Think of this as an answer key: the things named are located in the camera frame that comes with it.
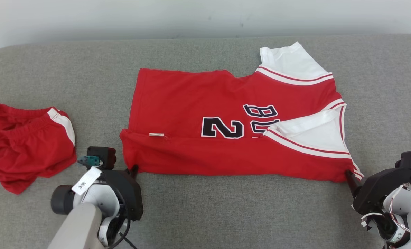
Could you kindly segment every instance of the red basketball jersey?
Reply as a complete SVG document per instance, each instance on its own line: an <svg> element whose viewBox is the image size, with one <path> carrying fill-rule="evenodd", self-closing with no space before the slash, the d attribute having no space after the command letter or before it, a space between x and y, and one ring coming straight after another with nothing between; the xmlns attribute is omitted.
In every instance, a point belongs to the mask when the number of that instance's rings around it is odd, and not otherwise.
<svg viewBox="0 0 411 249"><path fill-rule="evenodd" d="M280 174L345 180L362 174L344 143L346 104L332 73L298 43L261 49L250 76L141 69L128 129L126 164L141 172Z"/></svg>

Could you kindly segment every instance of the gray couch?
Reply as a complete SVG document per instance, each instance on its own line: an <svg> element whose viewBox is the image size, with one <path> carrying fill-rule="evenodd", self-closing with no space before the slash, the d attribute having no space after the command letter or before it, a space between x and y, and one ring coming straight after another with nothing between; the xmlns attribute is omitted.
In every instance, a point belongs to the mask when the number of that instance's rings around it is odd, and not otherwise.
<svg viewBox="0 0 411 249"><path fill-rule="evenodd" d="M0 103L56 106L71 117L77 153L117 149L128 124L139 68L225 69L235 76L259 65L259 48L299 41L347 102L346 143L365 175L393 167L411 150L411 35L72 41L0 49ZM0 249L44 249L65 216L50 209L60 184L84 174L71 166L38 178L21 195L0 185ZM351 208L346 183L279 175L206 177L140 174L144 215L128 238L139 249L380 249ZM129 248L122 243L119 249Z"/></svg>

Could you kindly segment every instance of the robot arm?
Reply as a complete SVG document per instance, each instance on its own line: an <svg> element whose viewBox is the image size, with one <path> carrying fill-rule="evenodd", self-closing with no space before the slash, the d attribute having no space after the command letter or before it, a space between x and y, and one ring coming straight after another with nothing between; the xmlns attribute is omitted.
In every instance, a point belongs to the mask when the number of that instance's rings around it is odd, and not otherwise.
<svg viewBox="0 0 411 249"><path fill-rule="evenodd" d="M87 156L78 160L89 170L77 183L85 187L84 191L71 185L55 189L52 211L68 216L48 249L111 249L123 239L134 247L125 236L130 221L141 219L143 213L141 189L135 181L138 168L135 165L131 172L112 170L115 161L114 149L89 147ZM92 177L93 172L98 173L93 181L83 180ZM126 220L126 231L115 241Z"/></svg>
<svg viewBox="0 0 411 249"><path fill-rule="evenodd" d="M105 249L98 240L101 210L92 203L82 203L67 216L48 249Z"/></svg>
<svg viewBox="0 0 411 249"><path fill-rule="evenodd" d="M363 215L362 225L381 237L384 249L411 249L411 151L400 157L395 168L370 176L363 185L346 172L352 207Z"/></svg>

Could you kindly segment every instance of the white wall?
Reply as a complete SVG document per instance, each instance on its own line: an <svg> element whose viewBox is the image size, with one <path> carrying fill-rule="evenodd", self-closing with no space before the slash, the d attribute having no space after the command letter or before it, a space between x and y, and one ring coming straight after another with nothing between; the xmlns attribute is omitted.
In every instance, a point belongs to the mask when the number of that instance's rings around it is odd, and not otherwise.
<svg viewBox="0 0 411 249"><path fill-rule="evenodd" d="M350 33L411 33L411 0L0 0L0 47Z"/></svg>

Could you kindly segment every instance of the shorts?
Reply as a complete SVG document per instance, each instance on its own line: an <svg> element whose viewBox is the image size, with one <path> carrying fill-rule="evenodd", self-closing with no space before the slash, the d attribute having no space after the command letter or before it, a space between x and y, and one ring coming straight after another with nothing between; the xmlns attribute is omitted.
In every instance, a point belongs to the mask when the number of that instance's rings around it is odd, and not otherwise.
<svg viewBox="0 0 411 249"><path fill-rule="evenodd" d="M22 110L0 104L0 182L20 194L37 177L49 178L76 161L68 115L55 107Z"/></svg>

